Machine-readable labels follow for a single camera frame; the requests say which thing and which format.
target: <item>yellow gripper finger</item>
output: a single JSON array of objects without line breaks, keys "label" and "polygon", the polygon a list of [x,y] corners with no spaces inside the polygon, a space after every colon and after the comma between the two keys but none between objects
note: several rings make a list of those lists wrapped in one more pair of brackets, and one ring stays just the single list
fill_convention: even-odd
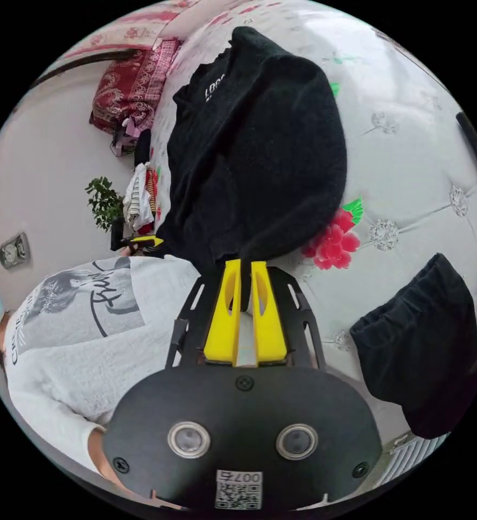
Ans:
[{"label": "yellow gripper finger", "polygon": [[287,346],[265,262],[251,263],[251,282],[257,366],[283,362],[287,357]]},{"label": "yellow gripper finger", "polygon": [[240,260],[226,262],[204,356],[213,363],[237,365],[240,333]]},{"label": "yellow gripper finger", "polygon": [[159,244],[162,244],[164,240],[162,238],[157,238],[155,235],[143,235],[142,237],[134,237],[130,240],[132,244],[139,242],[153,242],[153,245],[157,247]]}]

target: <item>potted plant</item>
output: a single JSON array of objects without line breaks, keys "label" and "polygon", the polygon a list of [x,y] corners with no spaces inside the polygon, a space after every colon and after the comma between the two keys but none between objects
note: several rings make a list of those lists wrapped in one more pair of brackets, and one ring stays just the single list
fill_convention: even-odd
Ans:
[{"label": "potted plant", "polygon": [[91,195],[88,205],[92,207],[97,227],[110,231],[114,218],[123,216],[123,197],[106,177],[92,179],[85,191]]}]

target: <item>black garment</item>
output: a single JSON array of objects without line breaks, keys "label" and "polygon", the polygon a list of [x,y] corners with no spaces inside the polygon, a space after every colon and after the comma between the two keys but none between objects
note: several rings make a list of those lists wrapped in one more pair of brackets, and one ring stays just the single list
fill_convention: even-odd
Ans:
[{"label": "black garment", "polygon": [[150,145],[152,143],[152,131],[149,128],[143,130],[137,139],[134,151],[134,168],[140,164],[146,164],[150,160]]},{"label": "black garment", "polygon": [[171,210],[158,230],[199,270],[269,260],[332,220],[346,183],[343,127],[318,67],[252,28],[174,96]]},{"label": "black garment", "polygon": [[401,405],[414,434],[432,439],[453,429],[472,384],[477,326],[473,298],[444,255],[350,334],[369,392]]}]

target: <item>red patterned pillow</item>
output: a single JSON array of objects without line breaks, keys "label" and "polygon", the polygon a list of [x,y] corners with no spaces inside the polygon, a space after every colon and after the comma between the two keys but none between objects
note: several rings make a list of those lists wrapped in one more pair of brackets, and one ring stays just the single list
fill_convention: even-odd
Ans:
[{"label": "red patterned pillow", "polygon": [[140,50],[129,60],[113,62],[97,87],[90,123],[116,139],[124,137],[121,128],[128,118],[137,135],[126,137],[136,139],[139,132],[151,128],[166,74],[179,47],[176,38],[163,40],[155,50]]}]

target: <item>white printed t-shirt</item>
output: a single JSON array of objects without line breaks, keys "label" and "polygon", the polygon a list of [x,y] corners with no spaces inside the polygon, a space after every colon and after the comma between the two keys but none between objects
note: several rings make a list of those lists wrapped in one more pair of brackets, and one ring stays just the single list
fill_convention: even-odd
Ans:
[{"label": "white printed t-shirt", "polygon": [[11,316],[5,370],[29,426],[97,472],[87,450],[123,395],[166,363],[199,274],[174,257],[119,257],[47,277]]}]

